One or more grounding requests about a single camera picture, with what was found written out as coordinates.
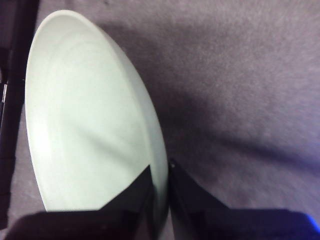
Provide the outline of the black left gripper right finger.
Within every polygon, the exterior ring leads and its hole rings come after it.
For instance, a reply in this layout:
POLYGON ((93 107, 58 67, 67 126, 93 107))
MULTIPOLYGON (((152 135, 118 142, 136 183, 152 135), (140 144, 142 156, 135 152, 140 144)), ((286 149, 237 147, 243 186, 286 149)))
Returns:
POLYGON ((169 204, 177 240, 318 240, 308 214, 287 209, 230 208, 169 161, 169 204))

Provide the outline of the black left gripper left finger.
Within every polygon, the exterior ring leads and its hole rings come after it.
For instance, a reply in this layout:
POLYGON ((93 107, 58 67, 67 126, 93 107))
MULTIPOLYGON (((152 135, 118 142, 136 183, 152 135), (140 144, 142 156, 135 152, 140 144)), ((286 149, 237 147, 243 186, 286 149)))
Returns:
POLYGON ((38 212, 20 218, 7 240, 152 240, 151 169, 98 210, 38 212))

